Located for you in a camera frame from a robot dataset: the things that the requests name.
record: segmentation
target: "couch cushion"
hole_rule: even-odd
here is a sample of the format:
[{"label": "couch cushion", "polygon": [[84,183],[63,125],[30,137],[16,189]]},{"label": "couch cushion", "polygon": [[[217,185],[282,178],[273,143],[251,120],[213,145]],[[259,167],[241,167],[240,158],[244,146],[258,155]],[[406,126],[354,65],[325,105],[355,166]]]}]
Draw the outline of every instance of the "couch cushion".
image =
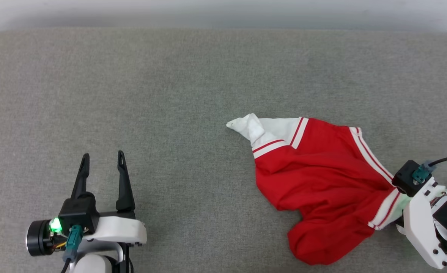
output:
[{"label": "couch cushion", "polygon": [[[97,208],[114,209],[119,149],[148,231],[136,271],[436,272],[394,226],[331,266],[295,259],[299,213],[261,195],[248,141],[225,126],[249,112],[361,127],[392,173],[445,157],[447,34],[0,33],[0,272],[62,268],[60,254],[29,257],[28,225],[58,214],[85,152]],[[447,163],[435,176],[447,185]]]}]

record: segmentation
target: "camera lens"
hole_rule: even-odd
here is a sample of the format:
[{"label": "camera lens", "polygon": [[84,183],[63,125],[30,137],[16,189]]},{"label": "camera lens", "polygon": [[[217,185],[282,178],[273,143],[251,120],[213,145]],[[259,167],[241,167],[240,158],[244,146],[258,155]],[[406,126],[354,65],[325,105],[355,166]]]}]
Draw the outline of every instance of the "camera lens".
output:
[{"label": "camera lens", "polygon": [[50,220],[34,221],[26,234],[26,249],[31,256],[51,255],[52,242],[50,241]]}]

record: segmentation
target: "fabric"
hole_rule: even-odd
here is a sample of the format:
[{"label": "fabric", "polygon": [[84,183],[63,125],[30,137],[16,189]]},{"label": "fabric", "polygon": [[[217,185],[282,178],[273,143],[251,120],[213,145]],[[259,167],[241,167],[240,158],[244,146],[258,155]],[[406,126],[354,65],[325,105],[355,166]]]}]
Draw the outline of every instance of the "fabric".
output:
[{"label": "fabric", "polygon": [[61,253],[26,252],[28,225],[60,211],[85,152],[87,190],[113,210],[118,150],[148,231],[137,273],[438,272],[393,225],[331,265],[296,259],[300,213],[262,196],[249,141],[224,126],[249,109],[361,127],[392,173],[447,157],[447,33],[0,33],[0,273],[60,272]]},{"label": "fabric", "polygon": [[259,190],[303,221],[288,233],[307,264],[331,264],[402,215],[410,198],[362,138],[362,130],[318,119],[258,119],[227,126],[250,140]]}]

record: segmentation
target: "white stripe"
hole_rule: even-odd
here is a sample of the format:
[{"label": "white stripe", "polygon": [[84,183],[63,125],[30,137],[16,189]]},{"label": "white stripe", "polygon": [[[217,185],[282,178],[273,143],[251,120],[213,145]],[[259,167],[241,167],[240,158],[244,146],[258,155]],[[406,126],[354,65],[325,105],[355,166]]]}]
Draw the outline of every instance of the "white stripe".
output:
[{"label": "white stripe", "polygon": [[389,216],[387,219],[379,226],[380,229],[384,228],[386,225],[392,223],[397,218],[402,216],[402,210],[407,206],[407,204],[411,201],[411,197],[408,197],[406,194],[399,194],[397,200],[393,204],[393,207],[390,209]]},{"label": "white stripe", "polygon": [[266,153],[268,153],[268,152],[270,152],[272,150],[275,150],[275,149],[277,149],[279,147],[283,147],[283,146],[286,146],[286,145],[288,145],[288,144],[285,141],[272,143],[271,145],[268,145],[267,147],[263,147],[262,149],[260,149],[257,152],[255,152],[253,154],[254,158],[258,158],[258,157],[260,157],[263,154],[266,154]]},{"label": "white stripe", "polygon": [[298,149],[298,146],[301,142],[301,139],[303,138],[303,135],[305,133],[306,125],[308,124],[308,119],[303,118],[303,121],[301,122],[301,125],[298,128],[298,133],[296,134],[296,138],[294,138],[294,141],[292,143],[292,147],[295,149]]},{"label": "white stripe", "polygon": [[378,225],[387,216],[390,206],[392,206],[392,202],[394,202],[394,199],[398,193],[399,193],[399,191],[397,190],[397,188],[392,190],[392,192],[390,192],[389,195],[382,201],[382,204],[380,204],[380,208],[378,209],[374,219],[372,219],[372,221],[370,221],[372,224],[377,226],[376,227],[377,230],[381,229],[381,227],[379,227]]},{"label": "white stripe", "polygon": [[362,154],[362,156],[364,157],[364,159],[367,161],[367,163],[380,175],[382,175],[385,180],[387,180],[389,183],[391,183],[391,179],[390,177],[383,172],[383,170],[380,169],[380,167],[373,161],[373,159],[369,156],[369,154],[367,153],[367,150],[365,149],[364,145],[362,145],[362,143],[360,142],[360,137],[359,135],[361,135],[360,133],[357,133],[357,128],[355,127],[350,127],[350,133],[352,133],[352,137],[353,140],[355,141],[355,144],[357,145],[358,149],[360,150],[360,153]]},{"label": "white stripe", "polygon": [[375,157],[374,153],[370,150],[369,145],[367,145],[367,142],[365,142],[364,137],[362,136],[362,128],[359,128],[359,139],[362,140],[362,142],[364,143],[364,147],[365,149],[370,153],[370,155],[373,157],[373,159],[377,162],[377,164],[384,170],[386,171],[386,173],[389,175],[390,177],[393,177],[393,175],[391,173],[389,173],[389,171],[387,171],[387,169],[380,163],[380,161],[378,161],[377,157]]}]

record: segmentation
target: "red t-shirt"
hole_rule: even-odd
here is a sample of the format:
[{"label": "red t-shirt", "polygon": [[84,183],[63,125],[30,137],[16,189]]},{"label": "red t-shirt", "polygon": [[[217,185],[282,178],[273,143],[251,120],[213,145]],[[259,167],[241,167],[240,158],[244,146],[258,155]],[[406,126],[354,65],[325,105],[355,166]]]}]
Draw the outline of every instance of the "red t-shirt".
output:
[{"label": "red t-shirt", "polygon": [[288,239],[308,264],[337,261],[400,217],[410,200],[390,183],[360,128],[254,114],[227,126],[251,141],[262,194],[276,209],[301,212]]}]

